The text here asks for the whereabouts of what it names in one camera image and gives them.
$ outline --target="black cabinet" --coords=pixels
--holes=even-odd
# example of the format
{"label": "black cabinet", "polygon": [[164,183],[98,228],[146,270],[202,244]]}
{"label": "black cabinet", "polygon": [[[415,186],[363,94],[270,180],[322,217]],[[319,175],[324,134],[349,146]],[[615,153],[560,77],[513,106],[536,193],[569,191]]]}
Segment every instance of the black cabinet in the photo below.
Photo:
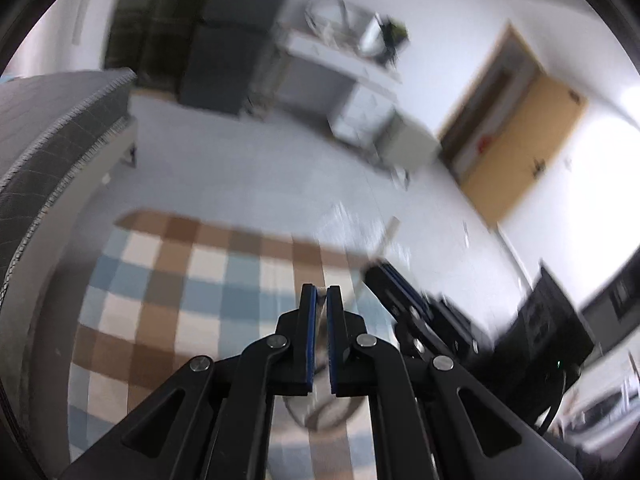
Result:
{"label": "black cabinet", "polygon": [[178,102],[237,115],[284,0],[206,0]]}
{"label": "black cabinet", "polygon": [[263,32],[199,25],[182,78],[180,102],[226,114],[239,114],[255,60],[269,41]]}

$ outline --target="dark cabinet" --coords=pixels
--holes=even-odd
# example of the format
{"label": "dark cabinet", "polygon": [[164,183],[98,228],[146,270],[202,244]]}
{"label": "dark cabinet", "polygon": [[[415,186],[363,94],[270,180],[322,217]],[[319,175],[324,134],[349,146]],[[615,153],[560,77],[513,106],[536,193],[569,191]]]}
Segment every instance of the dark cabinet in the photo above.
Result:
{"label": "dark cabinet", "polygon": [[178,101],[237,115],[284,0],[207,0]]}
{"label": "dark cabinet", "polygon": [[119,0],[105,68],[128,67],[138,85],[177,92],[206,0]]}

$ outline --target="checkered rug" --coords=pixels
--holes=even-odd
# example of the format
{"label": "checkered rug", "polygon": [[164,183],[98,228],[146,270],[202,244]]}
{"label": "checkered rug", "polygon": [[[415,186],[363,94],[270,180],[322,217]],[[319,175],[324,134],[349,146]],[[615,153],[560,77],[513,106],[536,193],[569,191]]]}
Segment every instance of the checkered rug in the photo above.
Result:
{"label": "checkered rug", "polygon": [[[68,388],[74,460],[197,354],[237,355],[298,306],[303,283],[339,285],[367,331],[393,341],[391,316],[364,287],[366,261],[316,242],[265,236],[141,210],[117,222],[80,313]],[[309,433],[276,399],[274,480],[376,477],[365,402],[331,434]]]}

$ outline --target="white tile floor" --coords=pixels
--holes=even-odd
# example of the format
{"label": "white tile floor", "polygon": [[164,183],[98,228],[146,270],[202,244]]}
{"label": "white tile floor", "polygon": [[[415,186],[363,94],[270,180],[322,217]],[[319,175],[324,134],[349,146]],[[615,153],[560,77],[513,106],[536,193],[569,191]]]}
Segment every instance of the white tile floor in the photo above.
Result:
{"label": "white tile floor", "polygon": [[[490,332],[514,316],[516,270],[446,169],[436,162],[397,189],[322,127],[274,112],[265,122],[182,108],[133,96],[139,121],[138,167],[118,165],[81,214],[47,293],[33,351],[34,440],[54,474],[65,465],[66,406],[72,343],[95,259],[113,222],[139,207],[205,221],[313,237],[332,207],[366,221],[401,220],[396,241],[412,254],[424,290],[453,298]],[[463,222],[468,229],[465,243]]]}

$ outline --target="gray mattress cover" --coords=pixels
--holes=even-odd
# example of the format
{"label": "gray mattress cover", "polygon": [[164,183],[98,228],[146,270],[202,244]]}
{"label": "gray mattress cover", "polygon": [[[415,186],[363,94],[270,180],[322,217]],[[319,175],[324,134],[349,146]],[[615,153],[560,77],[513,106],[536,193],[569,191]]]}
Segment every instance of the gray mattress cover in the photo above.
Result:
{"label": "gray mattress cover", "polygon": [[73,168],[127,124],[128,69],[0,84],[0,308],[14,254]]}

